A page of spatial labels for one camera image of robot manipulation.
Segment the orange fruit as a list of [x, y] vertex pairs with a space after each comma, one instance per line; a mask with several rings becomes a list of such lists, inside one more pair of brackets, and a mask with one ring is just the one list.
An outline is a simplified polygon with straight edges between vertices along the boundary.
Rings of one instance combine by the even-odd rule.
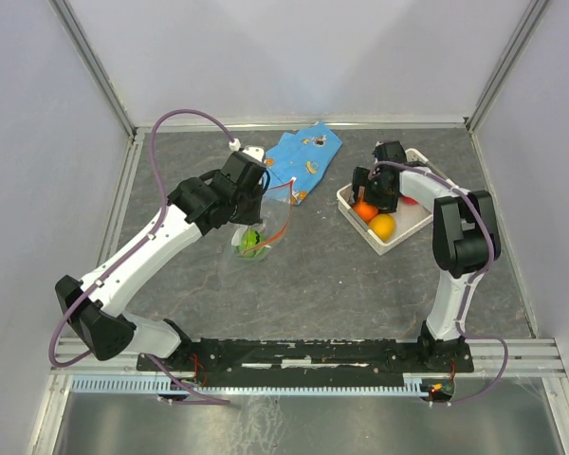
[[378, 214], [379, 209], [375, 206], [359, 201], [353, 206], [355, 214], [366, 224], [369, 224]]

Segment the red apple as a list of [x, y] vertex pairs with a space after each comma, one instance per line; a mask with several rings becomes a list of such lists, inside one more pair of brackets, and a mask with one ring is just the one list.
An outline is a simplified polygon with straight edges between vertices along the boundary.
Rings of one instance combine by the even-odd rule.
[[408, 205], [417, 205], [418, 202], [409, 196], [401, 196], [400, 200]]

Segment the green watermelon ball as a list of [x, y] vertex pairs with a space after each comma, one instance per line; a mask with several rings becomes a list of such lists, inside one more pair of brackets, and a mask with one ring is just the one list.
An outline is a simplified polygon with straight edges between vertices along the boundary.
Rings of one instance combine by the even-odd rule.
[[237, 254], [243, 259], [252, 259], [258, 256], [264, 247], [265, 237], [255, 229], [245, 229], [239, 244], [235, 247]]

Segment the clear zip top bag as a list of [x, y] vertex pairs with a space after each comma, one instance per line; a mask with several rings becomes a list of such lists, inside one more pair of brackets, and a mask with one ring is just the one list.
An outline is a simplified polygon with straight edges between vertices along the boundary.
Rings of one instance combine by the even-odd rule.
[[[291, 183], [268, 188], [261, 204], [262, 221], [253, 226], [235, 225], [231, 229], [231, 236], [217, 268], [218, 278], [224, 287], [233, 287], [239, 282], [259, 281], [268, 260], [279, 253], [278, 244], [290, 224], [293, 208], [291, 197]], [[245, 229], [258, 230], [265, 237], [262, 243], [264, 250], [252, 259], [243, 259], [235, 250]]]

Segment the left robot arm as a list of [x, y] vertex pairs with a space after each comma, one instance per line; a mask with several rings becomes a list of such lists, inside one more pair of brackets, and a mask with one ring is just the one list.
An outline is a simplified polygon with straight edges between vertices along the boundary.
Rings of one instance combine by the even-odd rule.
[[104, 264], [80, 279], [60, 278], [55, 291], [65, 321], [88, 351], [99, 361], [129, 350], [157, 356], [172, 370], [185, 367], [187, 336], [167, 319], [140, 317], [126, 307], [157, 271], [211, 230], [259, 223], [266, 188], [264, 150], [236, 151], [221, 169], [182, 181], [166, 207]]

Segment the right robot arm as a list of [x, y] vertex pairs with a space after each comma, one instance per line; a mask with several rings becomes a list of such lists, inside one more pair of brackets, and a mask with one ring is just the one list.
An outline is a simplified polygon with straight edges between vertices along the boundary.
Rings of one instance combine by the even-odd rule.
[[379, 142], [374, 164], [352, 173], [351, 201], [392, 215], [404, 198], [431, 214], [432, 256], [440, 269], [436, 295], [417, 340], [416, 359], [437, 371], [461, 350], [468, 335], [466, 317], [480, 280], [501, 255], [493, 199], [445, 177], [415, 149], [398, 141]]

